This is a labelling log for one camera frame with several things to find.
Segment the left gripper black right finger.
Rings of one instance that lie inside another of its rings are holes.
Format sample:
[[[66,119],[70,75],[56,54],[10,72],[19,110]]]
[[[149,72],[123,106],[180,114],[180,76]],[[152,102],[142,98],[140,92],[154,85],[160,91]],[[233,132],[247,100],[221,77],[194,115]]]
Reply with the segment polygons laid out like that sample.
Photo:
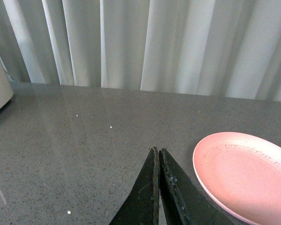
[[[169,225],[231,225],[194,186],[189,176],[166,149],[159,151],[160,192]]]

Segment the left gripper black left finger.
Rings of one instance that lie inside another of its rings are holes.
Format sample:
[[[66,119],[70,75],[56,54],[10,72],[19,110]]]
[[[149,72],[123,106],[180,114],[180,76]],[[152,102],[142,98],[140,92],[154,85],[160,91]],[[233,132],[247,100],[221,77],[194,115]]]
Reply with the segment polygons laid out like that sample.
[[[159,224],[160,160],[157,147],[150,149],[133,188],[110,222],[111,225]]]

